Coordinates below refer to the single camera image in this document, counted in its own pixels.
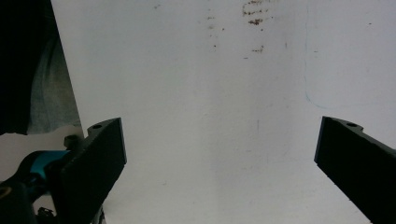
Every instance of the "black metal bracket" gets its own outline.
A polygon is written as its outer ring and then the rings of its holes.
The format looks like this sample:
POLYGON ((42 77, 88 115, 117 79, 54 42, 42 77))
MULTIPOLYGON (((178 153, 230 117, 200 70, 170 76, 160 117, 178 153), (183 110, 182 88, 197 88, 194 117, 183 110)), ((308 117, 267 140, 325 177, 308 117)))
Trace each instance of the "black metal bracket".
POLYGON ((315 162, 374 224, 396 223, 396 151, 355 123, 323 117, 315 162))
POLYGON ((120 119, 97 123, 88 134, 71 150, 37 151, 21 162, 16 174, 0 184, 2 223, 92 222, 119 178, 126 155, 120 119), (47 191, 57 216, 42 210, 38 218, 32 203, 47 191))

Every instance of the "gray cloth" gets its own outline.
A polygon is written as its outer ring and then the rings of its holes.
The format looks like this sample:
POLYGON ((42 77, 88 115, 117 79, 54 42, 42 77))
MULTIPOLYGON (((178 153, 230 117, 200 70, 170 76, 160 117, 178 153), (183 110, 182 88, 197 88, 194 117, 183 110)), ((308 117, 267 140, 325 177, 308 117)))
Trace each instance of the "gray cloth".
POLYGON ((76 100, 58 35, 41 55, 32 85, 27 133, 49 133, 64 125, 80 126, 76 100))

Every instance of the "white surface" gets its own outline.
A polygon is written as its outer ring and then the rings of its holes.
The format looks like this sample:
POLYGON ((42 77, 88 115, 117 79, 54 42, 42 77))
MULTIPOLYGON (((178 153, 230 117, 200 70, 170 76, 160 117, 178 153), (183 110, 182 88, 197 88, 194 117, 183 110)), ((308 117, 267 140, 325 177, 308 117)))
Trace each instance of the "white surface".
POLYGON ((396 2, 52 2, 83 127, 122 117, 107 223, 369 223, 313 159, 323 115, 396 146, 396 2))

